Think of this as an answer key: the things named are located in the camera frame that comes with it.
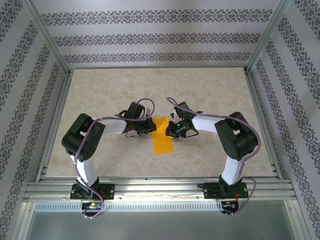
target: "damask wall panel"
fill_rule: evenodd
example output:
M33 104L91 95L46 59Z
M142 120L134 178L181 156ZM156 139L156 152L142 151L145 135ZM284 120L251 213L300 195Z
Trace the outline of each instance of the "damask wall panel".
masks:
M21 3L0 0L0 240L11 239L65 79Z
M312 239L320 239L320 40L316 1L293 1L252 78L282 170L292 180Z
M244 67L277 3L35 1L71 69Z

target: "wire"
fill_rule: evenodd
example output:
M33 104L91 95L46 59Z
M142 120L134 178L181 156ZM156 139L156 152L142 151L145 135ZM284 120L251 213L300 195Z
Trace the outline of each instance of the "wire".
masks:
M142 99L140 99L140 100L138 101L138 103L141 102L141 101L149 101L149 102L152 103L153 109L152 109L150 115L148 115L148 116L146 116L146 117L143 117L143 118L138 118L138 119L123 118L123 117L116 117L116 116L105 116L105 117L97 118L96 120L94 120L94 121L91 123L90 127L89 127L88 130L86 131L86 134L85 134L85 136L84 136L84 138L83 138L83 140L82 140L82 142L81 142L78 150L76 151L76 154L74 155L74 162L73 162L73 164L74 164L74 168L75 168L75 172L76 172L77 177L82 181L82 183L83 183L89 190L91 190L95 195L97 195L97 196L99 197L100 201L101 201L101 208L100 208L100 210L99 210L95 215L93 215L93 216L88 216L88 215L86 214L86 212L87 212L86 210L83 212L83 215L84 215L84 217L85 217L86 219L93 219L93 218L99 216L99 215L103 212L103 210L104 210L105 202L104 202L103 197L102 197L97 191L95 191L93 188L91 188L91 187L88 185L88 183L82 178L81 174L79 173L78 168L77 168L78 156L79 156L79 154L81 153L81 150L82 150L82 149L84 148L84 146L85 146L85 142L86 142L86 140L87 140L87 138L88 138L88 136L89 136L89 133L91 132L92 128L94 127L94 125L95 125L97 122L102 121L102 120L108 120L108 119L116 119L116 120L123 120L123 121L138 122L138 121L143 121L143 120L146 120L146 119L150 118L150 117L152 116L152 114L154 114L154 112L155 112L155 108L156 108L155 102L152 101L150 98L142 98Z
M246 201L242 204L242 206L238 209L238 211L236 211L235 213L232 213L231 215L234 216L234 215L237 215L238 213L240 213L243 208L248 204L250 198L252 197L255 189L256 189L256 185L257 185L257 182L254 178L252 177L243 177L242 176L242 170L244 169L244 166L246 164L246 162L252 158L254 155L256 155L260 148L261 148L261 139L260 139L260 136L258 134L258 132L254 129L254 127L252 127L249 123L245 122L245 121L242 121L241 119L238 119L236 117L232 117L232 116L226 116L226 115L216 115L216 114L206 114L206 113L200 113L200 112L196 112L196 111L192 111L190 109L187 109L187 108L184 108L184 107L181 107L178 105L177 101L174 100L172 97L167 97L166 98L167 101L169 103L171 103L173 106L181 109L181 110L184 110L186 112L189 112L189 113L192 113L192 114L195 114L195 115L199 115L199 116L207 116L207 117L212 117L212 118L219 118L219 119L231 119L231 120L234 120L234 121L237 121L245 126L247 126L248 128L250 128L250 130L253 131L253 133L255 134L256 138L257 138L257 141L258 141L258 145L257 145L257 148L255 149L255 151L250 154L249 156L245 157L241 166L240 166L240 169L239 169L239 173L238 175L242 178L242 179L247 179L247 180L252 180L253 181L253 188L252 188L252 191L251 193L249 194L248 198L246 199Z

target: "purple cable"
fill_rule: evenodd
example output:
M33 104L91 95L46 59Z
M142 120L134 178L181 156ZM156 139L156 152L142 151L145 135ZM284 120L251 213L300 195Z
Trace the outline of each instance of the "purple cable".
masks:
M255 191L255 189L256 189L256 185L257 185L256 180L253 179L252 177L242 177L242 170L244 169L244 166L245 166L247 160L249 160L249 159L252 158L254 155L256 155L256 154L258 153L258 151L260 150L261 140L260 140L260 136L259 136L258 132L257 132L249 123L247 123L247 122L245 122L245 121L242 121L241 119L238 119L238 118L236 118L236 117L225 116L225 115L215 115L215 114L199 113L199 112L192 111L192 110L190 110L190 109L186 109L186 108L184 108L184 107L179 106L178 103L177 103L177 101L174 100L172 97L167 97L166 99L167 99L168 102L171 103L173 106L175 106L175 107L177 107L177 108L179 108L179 109L181 109L181 110L184 110L184 111L186 111L186 112L189 112L189 113L192 113L192 114L195 114L195 115L200 115L200 116L212 117L212 118L231 119L231 120L237 121L237 122L239 122L239 123L247 126L248 128L250 128L250 129L254 132L254 134L255 134L255 136L256 136L256 138L257 138L257 140L258 140L258 146L257 146L256 150L255 150L252 154L250 154L249 156L247 156L247 157L243 160L243 162L242 162L242 164L241 164L241 166L240 166L240 169L239 169L239 173L238 173L238 175L239 175L241 178L247 179L247 180L252 180L252 181L253 181L253 188L252 188L252 191L251 191L251 193L249 194L248 198L246 199L246 201L245 201L245 202L242 204L242 206L240 207L240 209L238 209L238 211L236 211L235 213L233 213L233 214L231 214L231 215L234 216L234 215L239 214L239 213L243 210L243 208L248 204L250 198L252 197L252 195L253 195L253 193L254 193L254 191Z
M86 142L86 140L87 140L87 138L88 138L88 136L89 136L89 133L91 132L91 130L92 130L92 128L94 127L94 125L95 125L97 122L102 121L102 120L116 119L116 120L123 120L123 121L138 122L138 121L143 121L143 120L146 120L146 119L150 118L150 117L152 116L152 114L154 114L154 112L155 112L155 108L156 108L155 103L154 103L154 101L152 101L150 98L142 98L142 99L140 99L140 100L138 101L138 103L140 103L140 102L143 101L143 100L150 101L150 102L152 103L152 106L153 106L153 109L152 109L151 113L150 113L148 116L142 117L142 118L138 118L138 119L123 118L123 117L116 117L116 116L105 116L105 117L97 118L96 120L94 120L94 121L91 123L90 127L89 127L88 130L86 131L86 134L85 134L85 136L84 136L84 138L83 138L83 140L82 140L82 142L81 142L78 150L76 151L76 154L74 155L74 162L73 162L73 163L74 163L75 172L76 172L77 177L80 178L80 180L84 183L84 185L85 185L89 190L91 190L94 194L96 194L96 195L99 197L100 201L101 201L101 209L100 209L95 215L93 215L93 216L87 216L87 215L86 215L87 209L84 210L83 215L84 215L84 217L85 217L86 219L93 219L93 218L99 216L99 215L103 212L104 207L105 207L105 201L104 201L103 197L102 197L97 191L95 191L94 189L92 189L92 188L88 185L88 183L87 183L87 182L82 178L82 176L80 175L80 173L79 173L79 171L78 171L78 168L77 168L77 159L78 159L78 156L79 156L81 150L83 149L83 147L84 147L84 145L85 145L85 142Z

